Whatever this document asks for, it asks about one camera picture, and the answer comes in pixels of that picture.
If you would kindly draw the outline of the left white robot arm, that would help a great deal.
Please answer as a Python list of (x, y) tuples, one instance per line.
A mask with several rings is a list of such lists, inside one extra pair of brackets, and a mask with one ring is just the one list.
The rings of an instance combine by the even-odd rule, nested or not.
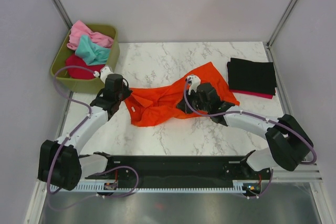
[(115, 165), (105, 154), (80, 152), (95, 132), (105, 125), (118, 111), (122, 101), (131, 94), (125, 78), (110, 73), (96, 98), (87, 106), (88, 113), (70, 132), (55, 141), (46, 140), (40, 147), (38, 179), (46, 182), (49, 194), (54, 194), (51, 186), (58, 190), (73, 190), (81, 179), (92, 175), (111, 178)]

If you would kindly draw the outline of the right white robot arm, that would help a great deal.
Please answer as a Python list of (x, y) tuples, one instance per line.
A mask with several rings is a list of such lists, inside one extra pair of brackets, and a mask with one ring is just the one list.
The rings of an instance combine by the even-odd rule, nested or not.
[(183, 98), (176, 107), (186, 114), (196, 113), (216, 124), (252, 133), (267, 142), (267, 148), (251, 151), (240, 161), (240, 172), (245, 178), (254, 178), (259, 171), (276, 166), (294, 171), (300, 164), (310, 165), (317, 160), (312, 141), (293, 116), (268, 117), (244, 110), (222, 100), (210, 83), (201, 83), (196, 76), (186, 79)]

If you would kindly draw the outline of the orange t shirt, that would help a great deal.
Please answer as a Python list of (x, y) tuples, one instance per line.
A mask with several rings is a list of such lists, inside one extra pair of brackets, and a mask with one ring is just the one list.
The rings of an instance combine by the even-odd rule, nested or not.
[(198, 76), (201, 83), (209, 82), (224, 101), (240, 105), (230, 92), (223, 76), (208, 62), (188, 72), (170, 86), (159, 88), (132, 88), (131, 95), (124, 101), (131, 117), (131, 124), (138, 127), (156, 126), (171, 118), (196, 118), (196, 113), (186, 114), (176, 106), (183, 98), (185, 78), (191, 74)]

